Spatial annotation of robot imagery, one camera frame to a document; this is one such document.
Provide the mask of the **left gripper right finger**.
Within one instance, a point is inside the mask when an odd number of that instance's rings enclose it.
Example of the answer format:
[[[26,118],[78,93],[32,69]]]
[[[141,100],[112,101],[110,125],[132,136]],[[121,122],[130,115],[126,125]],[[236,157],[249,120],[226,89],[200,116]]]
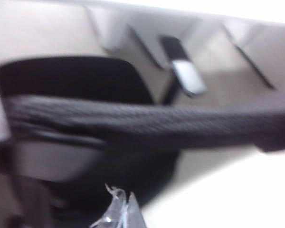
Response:
[[[146,228],[143,214],[133,192],[130,193],[127,206],[127,227]]]

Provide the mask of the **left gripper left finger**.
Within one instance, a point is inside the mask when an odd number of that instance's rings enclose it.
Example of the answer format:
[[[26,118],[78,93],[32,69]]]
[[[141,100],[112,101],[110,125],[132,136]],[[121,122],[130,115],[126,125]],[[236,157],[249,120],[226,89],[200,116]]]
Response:
[[[123,189],[109,187],[105,185],[107,191],[111,194],[112,200],[104,214],[90,225],[91,228],[120,228],[122,226],[122,217],[126,208],[126,193]]]

